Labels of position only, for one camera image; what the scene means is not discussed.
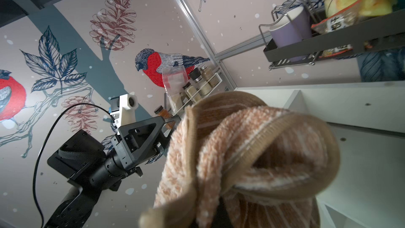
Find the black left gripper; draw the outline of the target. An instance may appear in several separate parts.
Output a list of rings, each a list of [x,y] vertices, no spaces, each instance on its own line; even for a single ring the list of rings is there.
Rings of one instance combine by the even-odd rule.
[[[124,177],[136,174],[143,176],[141,164],[152,164],[163,156],[169,146],[171,135],[165,136],[162,128],[173,122],[180,123],[179,116],[164,119],[161,116],[149,118],[118,128],[112,135],[110,145],[116,164],[125,171]]]

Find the pink striped fluffy cloth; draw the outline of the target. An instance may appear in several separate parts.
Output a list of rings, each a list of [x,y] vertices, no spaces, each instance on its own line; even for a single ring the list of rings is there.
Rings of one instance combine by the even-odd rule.
[[[142,228],[318,228],[340,150],[327,123],[240,91],[185,110]]]

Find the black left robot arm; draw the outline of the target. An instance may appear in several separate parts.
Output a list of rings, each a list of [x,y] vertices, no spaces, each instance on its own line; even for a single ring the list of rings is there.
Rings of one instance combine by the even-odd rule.
[[[102,191],[117,191],[123,179],[143,175],[140,164],[151,164],[164,154],[171,136],[165,135],[162,128],[172,122],[179,124],[180,117],[157,116],[121,126],[112,137],[109,153],[84,130],[74,134],[47,160],[72,188],[45,227],[83,227]]]

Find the white wooden bookshelf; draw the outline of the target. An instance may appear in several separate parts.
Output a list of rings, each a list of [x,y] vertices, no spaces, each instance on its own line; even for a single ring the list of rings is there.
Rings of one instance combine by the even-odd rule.
[[[250,87],[272,107],[326,121],[341,150],[331,186],[318,195],[325,227],[405,225],[405,84],[396,82]]]

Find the orange spice jar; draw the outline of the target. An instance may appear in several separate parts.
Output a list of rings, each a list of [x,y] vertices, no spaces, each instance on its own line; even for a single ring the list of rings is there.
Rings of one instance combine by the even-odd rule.
[[[163,106],[159,106],[158,108],[156,108],[155,111],[154,111],[154,113],[155,113],[157,116],[163,117],[164,119],[168,119],[168,118],[171,118],[171,117],[173,116],[168,110],[164,109]],[[164,127],[165,127],[167,130],[171,130],[171,129],[174,127],[174,125],[175,125],[175,122],[172,121],[172,122],[166,123],[166,124],[164,125]]]

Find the black-lid spice jar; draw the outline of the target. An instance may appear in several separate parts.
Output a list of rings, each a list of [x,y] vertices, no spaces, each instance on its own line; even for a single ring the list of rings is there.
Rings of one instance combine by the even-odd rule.
[[[198,90],[190,82],[187,82],[182,88],[192,103],[197,103],[202,100]]]
[[[212,91],[211,85],[203,78],[198,68],[195,68],[189,76],[198,87],[201,96],[205,97]]]

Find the clear plastic bag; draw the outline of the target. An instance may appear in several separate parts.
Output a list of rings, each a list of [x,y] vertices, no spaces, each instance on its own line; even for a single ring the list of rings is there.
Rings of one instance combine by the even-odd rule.
[[[183,106],[181,93],[183,86],[188,82],[186,69],[183,65],[165,67],[162,70],[162,80],[174,114]]]

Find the lilac mug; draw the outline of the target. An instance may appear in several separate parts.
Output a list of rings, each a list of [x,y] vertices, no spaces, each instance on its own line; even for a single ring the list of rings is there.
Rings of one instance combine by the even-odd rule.
[[[285,13],[269,29],[272,39],[278,48],[312,37],[310,17],[302,6]]]

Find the black wall basket shelf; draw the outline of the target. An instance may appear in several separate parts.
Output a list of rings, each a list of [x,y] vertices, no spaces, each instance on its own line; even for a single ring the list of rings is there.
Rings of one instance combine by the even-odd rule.
[[[334,58],[354,57],[363,53],[397,49],[405,45],[405,11],[371,18],[328,34],[312,32],[309,39],[278,47],[273,39],[267,42],[263,53],[270,62],[270,69],[293,66],[292,58],[300,57],[297,65],[314,65],[324,60],[322,52],[343,45],[352,49],[340,52]]]

